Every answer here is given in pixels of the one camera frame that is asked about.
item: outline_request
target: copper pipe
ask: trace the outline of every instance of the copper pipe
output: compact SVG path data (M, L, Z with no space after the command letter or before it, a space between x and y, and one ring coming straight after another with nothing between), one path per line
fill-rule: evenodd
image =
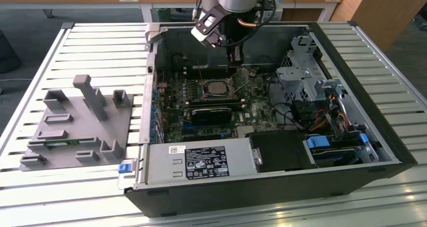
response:
M254 28L254 27L257 26L257 23L248 23L248 22L244 22L241 19L237 19L237 23L238 23L242 27Z

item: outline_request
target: metal slatted table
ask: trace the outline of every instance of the metal slatted table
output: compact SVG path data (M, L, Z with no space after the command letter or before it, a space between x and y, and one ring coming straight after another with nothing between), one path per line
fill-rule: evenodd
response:
M359 227L425 223L425 99L359 27L346 23L320 23L320 27L411 150L419 162L416 167L345 196L157 219L144 217L122 196L116 165L18 171L20 158L45 109L41 98L54 88L62 88L66 96L81 95L72 88L77 74L89 74L92 85L105 95L114 89L136 95L125 157L133 158L138 153L148 56L145 24L76 24L72 29L60 30L0 138L0 225ZM324 64L336 76L326 60Z

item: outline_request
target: motherboard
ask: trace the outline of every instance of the motherboard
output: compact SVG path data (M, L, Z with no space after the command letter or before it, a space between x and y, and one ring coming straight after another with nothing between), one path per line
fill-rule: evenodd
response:
M212 74L193 68L165 74L172 76L158 85L165 143L244 138L277 129L265 94L269 74L257 71L240 67Z

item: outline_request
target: gray 3d-printed holder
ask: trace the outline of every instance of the gray 3d-printed holder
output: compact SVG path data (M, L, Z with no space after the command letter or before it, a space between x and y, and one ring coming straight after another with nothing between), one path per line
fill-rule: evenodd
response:
M118 164L125 157L133 96L124 90L102 95L88 75L76 75L73 86L82 97L49 90L46 105L21 171Z

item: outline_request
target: gray carpet floor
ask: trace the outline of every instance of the gray carpet floor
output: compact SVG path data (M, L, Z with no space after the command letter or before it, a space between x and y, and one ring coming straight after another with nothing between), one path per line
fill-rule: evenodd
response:
M41 10L0 9L0 30L21 58L21 66L0 74L0 80L32 79L64 22L129 23L141 21L137 9L57 9L53 18ZM411 23L385 53L415 87L427 97L427 31L419 30L419 20ZM0 81L0 134L25 93L29 81Z

